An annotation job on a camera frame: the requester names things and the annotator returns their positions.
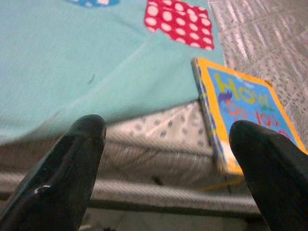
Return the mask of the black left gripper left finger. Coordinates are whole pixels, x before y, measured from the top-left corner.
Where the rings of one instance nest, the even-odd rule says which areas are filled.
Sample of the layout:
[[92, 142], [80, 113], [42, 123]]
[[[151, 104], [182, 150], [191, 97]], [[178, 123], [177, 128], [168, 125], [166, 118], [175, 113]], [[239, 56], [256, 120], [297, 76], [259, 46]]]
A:
[[79, 118], [31, 170], [0, 214], [3, 231], [77, 231], [105, 147], [99, 115]]

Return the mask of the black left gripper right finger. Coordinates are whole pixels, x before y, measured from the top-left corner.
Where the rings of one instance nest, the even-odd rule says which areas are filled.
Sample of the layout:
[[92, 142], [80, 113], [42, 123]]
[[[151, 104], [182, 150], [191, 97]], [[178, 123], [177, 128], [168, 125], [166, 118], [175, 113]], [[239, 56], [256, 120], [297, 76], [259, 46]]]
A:
[[308, 229], [308, 156], [284, 135], [239, 120], [229, 132], [231, 151], [272, 231]]

